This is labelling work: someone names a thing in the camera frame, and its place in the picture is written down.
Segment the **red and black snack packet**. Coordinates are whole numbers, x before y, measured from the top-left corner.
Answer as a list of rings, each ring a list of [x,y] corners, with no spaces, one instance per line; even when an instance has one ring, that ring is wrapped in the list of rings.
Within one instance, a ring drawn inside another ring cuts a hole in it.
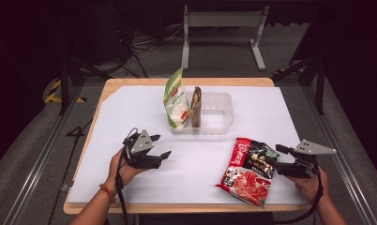
[[[218,187],[240,201],[263,207],[279,153],[264,142],[237,138]]]

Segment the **grey metal stand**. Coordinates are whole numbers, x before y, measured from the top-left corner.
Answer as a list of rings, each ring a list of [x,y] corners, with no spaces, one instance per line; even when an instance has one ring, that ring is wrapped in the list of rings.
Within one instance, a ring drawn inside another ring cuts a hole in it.
[[[265,70],[265,63],[260,52],[259,43],[264,30],[269,6],[255,11],[190,11],[184,8],[184,43],[181,67],[189,68],[189,29],[190,27],[254,27],[257,33],[249,41],[257,68]]]

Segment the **aluminium floor rail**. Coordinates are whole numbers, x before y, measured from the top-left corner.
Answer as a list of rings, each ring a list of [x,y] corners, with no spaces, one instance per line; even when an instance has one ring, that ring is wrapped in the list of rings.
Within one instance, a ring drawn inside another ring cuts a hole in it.
[[[79,97],[82,92],[82,86],[74,86],[71,88],[70,95],[68,100],[70,103],[65,108],[64,112],[59,115],[54,122],[51,133],[49,134],[46,142],[42,146],[41,152],[31,169],[30,173],[27,175],[23,187],[16,198],[14,204],[10,208],[7,217],[5,218],[3,225],[17,225],[20,220],[23,211],[28,204],[38,181],[43,174],[45,167],[51,157],[53,149],[55,147],[56,140],[61,132],[63,125],[66,123],[67,118],[76,102],[76,99]]]
[[[316,107],[316,97],[313,94],[312,89],[310,87],[303,87],[302,92],[306,96],[311,109],[315,113],[326,141],[331,147],[335,147],[338,151],[332,158],[337,166],[337,170],[339,171],[339,175],[344,183],[345,189],[348,191],[351,197],[356,212],[361,217],[361,221],[364,223],[364,225],[377,225],[377,217],[372,211],[365,192],[358,183],[358,179],[355,177],[354,171],[352,170],[352,164],[342,152],[342,146],[335,136],[334,129],[331,127],[325,114],[321,114]]]

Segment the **translucent plastic container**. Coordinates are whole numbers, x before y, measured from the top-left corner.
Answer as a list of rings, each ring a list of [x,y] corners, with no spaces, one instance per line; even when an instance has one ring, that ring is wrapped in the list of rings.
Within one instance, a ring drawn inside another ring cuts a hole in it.
[[[184,127],[171,128],[172,134],[225,135],[234,120],[232,97],[228,93],[202,93],[201,125],[193,127],[191,119]]]

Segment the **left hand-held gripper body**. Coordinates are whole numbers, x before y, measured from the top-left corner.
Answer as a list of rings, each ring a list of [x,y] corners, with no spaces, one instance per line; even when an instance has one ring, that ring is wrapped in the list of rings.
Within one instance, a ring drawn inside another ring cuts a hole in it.
[[[149,156],[148,152],[155,146],[148,132],[134,132],[123,141],[123,156],[128,165],[136,169],[157,169],[162,160]]]

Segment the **gold foil snack packet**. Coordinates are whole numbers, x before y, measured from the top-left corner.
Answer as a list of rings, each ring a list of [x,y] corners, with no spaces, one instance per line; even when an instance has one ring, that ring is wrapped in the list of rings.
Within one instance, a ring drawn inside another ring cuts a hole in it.
[[[196,86],[191,100],[191,125],[194,128],[201,126],[202,89]]]

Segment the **person's left hand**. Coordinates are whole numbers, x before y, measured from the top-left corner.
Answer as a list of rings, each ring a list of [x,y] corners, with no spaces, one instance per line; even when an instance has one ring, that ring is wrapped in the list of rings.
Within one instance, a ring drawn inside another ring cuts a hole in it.
[[[109,174],[105,181],[105,186],[111,192],[116,192],[115,176],[117,172],[120,172],[124,186],[128,185],[136,175],[144,172],[144,169],[136,169],[131,167],[130,165],[125,165],[125,160],[120,160],[121,156],[122,152],[118,151],[115,155],[113,155],[110,162]]]

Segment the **green and white snack packet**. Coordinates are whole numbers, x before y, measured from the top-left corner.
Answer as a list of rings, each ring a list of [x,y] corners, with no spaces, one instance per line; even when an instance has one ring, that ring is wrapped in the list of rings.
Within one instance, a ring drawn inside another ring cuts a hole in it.
[[[189,101],[182,75],[180,68],[165,84],[163,104],[171,128],[183,128],[189,119]]]

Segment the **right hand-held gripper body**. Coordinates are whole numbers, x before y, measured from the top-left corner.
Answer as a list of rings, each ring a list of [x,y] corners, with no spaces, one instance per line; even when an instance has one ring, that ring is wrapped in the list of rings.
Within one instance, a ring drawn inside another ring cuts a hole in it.
[[[289,153],[294,157],[292,168],[287,176],[296,178],[313,178],[317,175],[319,155],[334,155],[335,148],[326,147],[315,142],[303,140],[297,147],[291,147]]]

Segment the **person's right hand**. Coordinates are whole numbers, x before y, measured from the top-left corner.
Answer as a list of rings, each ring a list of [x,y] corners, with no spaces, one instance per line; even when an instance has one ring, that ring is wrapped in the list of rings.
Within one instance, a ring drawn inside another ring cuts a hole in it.
[[[328,203],[331,201],[328,187],[328,177],[322,167],[319,167],[321,181],[323,185],[323,196],[320,199],[320,203]],[[310,202],[315,200],[315,196],[318,190],[319,180],[315,178],[296,178],[288,177],[289,180],[295,183],[295,186],[309,199]]]

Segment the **black stand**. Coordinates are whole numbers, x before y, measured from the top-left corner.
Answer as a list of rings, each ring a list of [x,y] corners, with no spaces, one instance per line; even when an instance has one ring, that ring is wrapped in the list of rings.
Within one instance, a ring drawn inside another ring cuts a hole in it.
[[[303,68],[303,72],[301,73],[298,83],[302,86],[308,86],[317,78],[316,82],[316,92],[315,92],[315,106],[320,114],[324,114],[324,69],[325,64],[322,58],[318,57],[311,57],[305,60],[301,60],[294,65],[280,71],[276,71],[271,78],[271,80],[275,83],[282,78],[298,71],[300,68]]]
[[[75,85],[82,86],[85,82],[85,78],[83,73],[80,71],[80,68],[85,68],[90,73],[94,74],[97,77],[100,77],[104,80],[109,80],[112,76],[106,74],[105,72],[87,65],[83,61],[70,57],[64,59],[60,62],[60,80],[61,80],[61,99],[62,99],[62,106],[60,110],[60,115],[63,115],[67,109],[69,104],[72,102],[72,97],[69,94],[69,81],[72,81]]]

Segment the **yellow and black hazard tape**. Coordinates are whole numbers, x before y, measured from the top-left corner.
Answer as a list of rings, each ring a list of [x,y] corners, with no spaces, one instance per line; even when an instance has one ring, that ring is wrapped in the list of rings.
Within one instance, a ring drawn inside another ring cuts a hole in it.
[[[61,87],[61,80],[60,79],[57,79],[51,90],[50,90],[50,93],[48,94],[48,96],[45,98],[45,102],[57,102],[57,103],[62,103],[62,98],[60,97],[56,97],[55,94],[56,94],[56,91],[57,89]],[[86,102],[86,97],[78,97],[77,100],[76,100],[77,103],[85,103]]]

